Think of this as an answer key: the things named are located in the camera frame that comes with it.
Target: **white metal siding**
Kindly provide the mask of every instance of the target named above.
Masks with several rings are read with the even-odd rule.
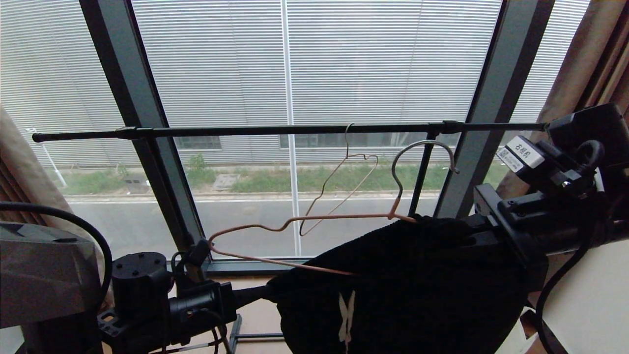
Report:
[[[122,126],[78,2],[1,1],[1,103],[18,127]],[[463,120],[499,5],[288,0],[295,124]],[[133,7],[171,126],[287,123],[279,0],[134,0]],[[586,0],[555,2],[513,122],[535,121],[586,7]],[[47,147],[59,165],[138,164],[125,140]],[[211,164],[288,162],[274,135],[221,137],[221,147],[180,155],[187,161],[201,152]],[[297,160],[333,162],[343,153],[298,149]],[[414,149],[409,158],[420,154]],[[438,147],[433,155],[447,157]]]

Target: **road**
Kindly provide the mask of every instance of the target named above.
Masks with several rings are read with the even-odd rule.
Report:
[[[311,200],[300,200],[302,215]],[[326,214],[339,200],[319,200],[311,215]],[[386,213],[392,198],[357,198],[345,202],[334,214]],[[405,214],[409,198],[402,199],[398,210]],[[431,215],[436,198],[420,200],[418,213]],[[242,224],[263,224],[280,227],[292,215],[290,200],[220,200],[200,201],[197,210],[204,232],[214,232]],[[93,224],[107,239],[114,259],[128,253],[155,251],[170,258],[175,244],[156,202],[70,203],[72,210]],[[313,225],[313,221],[304,230]],[[310,233],[300,238],[301,254],[315,256],[330,248],[389,224],[385,218],[324,220]],[[282,232],[247,229],[226,234],[216,239],[216,247],[224,251],[255,256],[294,256],[295,242],[292,227]]]

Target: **brown curtain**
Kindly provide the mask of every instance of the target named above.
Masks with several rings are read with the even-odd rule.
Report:
[[[11,117],[0,106],[0,200],[28,202],[72,212]],[[86,239],[92,237],[71,222],[47,215],[0,212],[0,220],[50,226]],[[103,253],[97,247],[99,273],[103,275]],[[112,303],[111,296],[107,303]]]
[[[546,123],[588,106],[614,102],[629,122],[629,2],[592,0],[537,122]],[[534,132],[532,141],[546,138]],[[502,198],[526,194],[528,185],[509,172],[496,189]]]

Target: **clothes hanger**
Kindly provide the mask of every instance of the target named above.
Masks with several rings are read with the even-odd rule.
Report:
[[[343,203],[345,203],[357,190],[358,188],[360,188],[360,186],[362,186],[362,183],[371,175],[372,172],[374,172],[376,170],[376,168],[378,167],[378,156],[376,155],[366,155],[366,154],[352,154],[350,155],[350,142],[347,140],[347,131],[350,129],[350,127],[353,125],[353,123],[350,123],[347,128],[345,128],[345,158],[343,158],[343,160],[341,160],[341,162],[336,166],[336,168],[332,171],[332,173],[330,173],[330,175],[325,179],[325,181],[323,182],[323,186],[321,187],[321,193],[319,193],[319,196],[316,197],[312,203],[310,203],[310,206],[308,207],[308,210],[306,211],[306,213],[304,214],[305,216],[308,216],[310,214],[310,211],[312,210],[312,208],[314,207],[315,203],[317,202],[317,200],[319,200],[324,192],[325,192],[325,185],[328,183],[328,181],[330,180],[330,178],[332,178],[332,176],[334,176],[334,174],[338,171],[338,169],[341,167],[342,164],[345,163],[345,161],[347,161],[348,159],[350,159],[350,157],[357,157],[357,156],[362,156],[362,159],[364,161],[368,161],[371,157],[374,157],[376,159],[376,164],[374,165],[374,167],[365,175],[365,177],[363,177],[363,179],[358,183],[358,185],[356,186],[356,188],[354,188],[348,195],[347,197],[345,197],[345,199],[341,200],[341,202],[339,204],[337,204],[336,207],[333,207],[332,210],[330,210],[326,215],[330,215],[332,213],[334,213],[334,211],[336,209],[338,209],[341,205],[343,205]],[[314,225],[312,225],[312,227],[310,227],[308,230],[303,231],[304,229],[304,223],[306,222],[305,220],[302,220],[299,223],[299,235],[300,236],[305,236],[307,235],[307,233],[309,233],[310,231],[312,231],[312,229],[314,229],[315,227],[317,227],[317,225],[319,225],[324,219],[320,219],[319,221],[317,221],[316,223],[314,223]]]
[[[386,214],[347,214],[347,215],[307,215],[307,216],[298,216],[298,217],[291,217],[290,219],[286,220],[286,222],[284,223],[284,225],[280,226],[277,229],[273,229],[271,227],[268,226],[264,226],[261,224],[249,224],[249,225],[242,225],[242,226],[236,226],[236,227],[231,227],[229,229],[225,229],[222,231],[219,231],[215,234],[213,234],[212,236],[209,237],[208,239],[208,245],[209,245],[209,249],[211,251],[214,251],[215,253],[218,254],[222,254],[223,256],[231,256],[231,257],[236,257],[236,258],[241,258],[244,260],[251,260],[251,261],[261,261],[261,262],[265,262],[265,263],[273,263],[273,264],[277,264],[277,265],[286,265],[286,266],[293,266],[293,267],[298,267],[298,268],[304,268],[304,269],[309,269],[309,270],[316,270],[316,271],[323,271],[326,273],[334,273],[334,274],[340,274],[340,275],[356,275],[354,273],[350,273],[348,271],[342,271],[342,270],[334,270],[334,269],[329,269],[329,268],[322,268],[322,267],[318,267],[318,266],[309,266],[309,265],[300,265],[300,264],[296,264],[296,263],[290,263],[290,262],[284,262],[284,261],[278,261],[278,260],[270,260],[268,258],[262,258],[262,257],[254,257],[254,256],[246,256],[244,254],[236,254],[236,253],[231,253],[231,252],[225,252],[225,251],[221,251],[219,249],[216,249],[216,247],[214,246],[214,239],[216,239],[218,236],[220,235],[224,235],[224,234],[228,234],[229,232],[234,232],[234,231],[239,231],[239,230],[244,230],[244,229],[250,229],[253,227],[259,227],[261,229],[265,229],[268,231],[274,231],[274,232],[280,232],[285,230],[288,225],[291,224],[291,222],[295,222],[295,221],[300,221],[300,220],[327,220],[327,219],[371,219],[371,218],[376,218],[376,217],[385,217],[389,220],[393,219],[393,218],[397,218],[400,220],[405,220],[408,222],[416,222],[415,219],[408,217],[408,216],[403,216],[403,215],[399,215],[396,214],[395,211],[398,208],[399,205],[399,201],[402,198],[402,192],[403,190],[403,186],[402,183],[400,182],[396,172],[395,172],[395,167],[398,164],[398,160],[399,158],[402,156],[402,154],[404,154],[406,151],[409,151],[410,149],[416,147],[416,146],[420,146],[420,145],[425,145],[425,144],[433,144],[433,145],[439,145],[441,147],[443,147],[444,149],[446,149],[446,151],[448,152],[448,156],[450,157],[450,170],[454,173],[459,173],[459,170],[455,167],[455,163],[454,163],[454,153],[452,152],[451,148],[439,141],[436,140],[421,140],[418,142],[414,142],[412,144],[410,144],[409,146],[405,147],[404,149],[402,149],[397,155],[396,157],[393,159],[393,162],[391,163],[391,174],[393,176],[393,179],[395,180],[396,184],[398,185],[398,196],[396,197],[395,201],[393,202],[393,206],[391,207],[391,210],[386,213]]]

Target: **white logo on garment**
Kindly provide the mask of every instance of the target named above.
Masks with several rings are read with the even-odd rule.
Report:
[[[343,318],[341,329],[338,330],[338,340],[345,342],[345,354],[349,352],[350,341],[352,340],[350,331],[352,330],[353,303],[355,297],[356,291],[352,291],[349,305],[346,305],[345,300],[343,300],[343,295],[338,294],[338,306],[341,308],[341,317]]]

